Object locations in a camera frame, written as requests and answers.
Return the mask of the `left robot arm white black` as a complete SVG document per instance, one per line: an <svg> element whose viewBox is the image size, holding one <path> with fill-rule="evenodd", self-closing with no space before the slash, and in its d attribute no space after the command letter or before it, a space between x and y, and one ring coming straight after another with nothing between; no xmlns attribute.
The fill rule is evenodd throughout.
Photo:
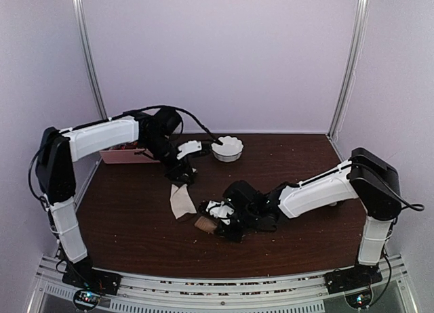
<svg viewBox="0 0 434 313"><path fill-rule="evenodd" d="M42 191L40 201L47 211L52 232L66 259L75 264L72 279L84 289L98 281L97 273L82 261L87 248L75 213L76 180L74 164L84 157L120 144L137 143L165 167L165 176L179 184L191 184L195 169L189 155L203 149L200 141L176 146L170 135L181 124L179 109L156 106L155 114L129 110L116 117L63 130L47 128L35 156L35 174Z"/></svg>

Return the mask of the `tan ribbed sock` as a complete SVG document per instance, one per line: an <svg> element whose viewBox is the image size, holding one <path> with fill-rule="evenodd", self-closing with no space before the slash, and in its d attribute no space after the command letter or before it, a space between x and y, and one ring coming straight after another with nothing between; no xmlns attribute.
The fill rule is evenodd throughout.
<svg viewBox="0 0 434 313"><path fill-rule="evenodd" d="M194 227L208 234L213 234L217 229L217 223L207 217L200 216L194 223Z"/></svg>

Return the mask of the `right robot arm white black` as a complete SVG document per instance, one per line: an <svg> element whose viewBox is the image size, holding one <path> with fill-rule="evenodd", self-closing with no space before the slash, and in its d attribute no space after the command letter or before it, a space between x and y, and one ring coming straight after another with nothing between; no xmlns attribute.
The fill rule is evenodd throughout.
<svg viewBox="0 0 434 313"><path fill-rule="evenodd" d="M204 211L217 220L217 234L234 242L245 229L274 232L280 215L289 219L350 199L359 199L366 222L357 265L348 271L354 287L363 286L374 275L393 221L401 213L397 170L367 151L356 148L350 159L306 181L284 182L261 193L245 180L233 182L220 202L210 201Z"/></svg>

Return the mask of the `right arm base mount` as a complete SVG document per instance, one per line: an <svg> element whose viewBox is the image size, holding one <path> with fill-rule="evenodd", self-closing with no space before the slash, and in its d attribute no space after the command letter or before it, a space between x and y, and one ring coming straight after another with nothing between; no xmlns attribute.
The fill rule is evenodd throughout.
<svg viewBox="0 0 434 313"><path fill-rule="evenodd" d="M350 268L337 268L324 275L328 294L343 293L346 303L356 310L365 310L374 299L372 285L382 281L378 265L356 264Z"/></svg>

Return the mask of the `cream sock brown trim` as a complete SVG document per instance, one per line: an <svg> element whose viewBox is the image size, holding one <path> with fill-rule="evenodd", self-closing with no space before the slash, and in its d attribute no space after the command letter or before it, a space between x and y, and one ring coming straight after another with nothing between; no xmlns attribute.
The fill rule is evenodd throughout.
<svg viewBox="0 0 434 313"><path fill-rule="evenodd" d="M197 213L186 184L182 186L172 184L170 206L176 220L180 220L185 215L195 215Z"/></svg>

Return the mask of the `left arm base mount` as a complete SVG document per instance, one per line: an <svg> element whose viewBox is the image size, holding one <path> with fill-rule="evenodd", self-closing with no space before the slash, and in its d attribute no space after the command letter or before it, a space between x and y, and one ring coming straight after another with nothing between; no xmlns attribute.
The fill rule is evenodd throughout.
<svg viewBox="0 0 434 313"><path fill-rule="evenodd" d="M67 258L63 261L66 263L66 268L62 282L77 288L72 302L78 311L89 312L99 305L105 295L118 293L121 275L95 269L90 256L77 263Z"/></svg>

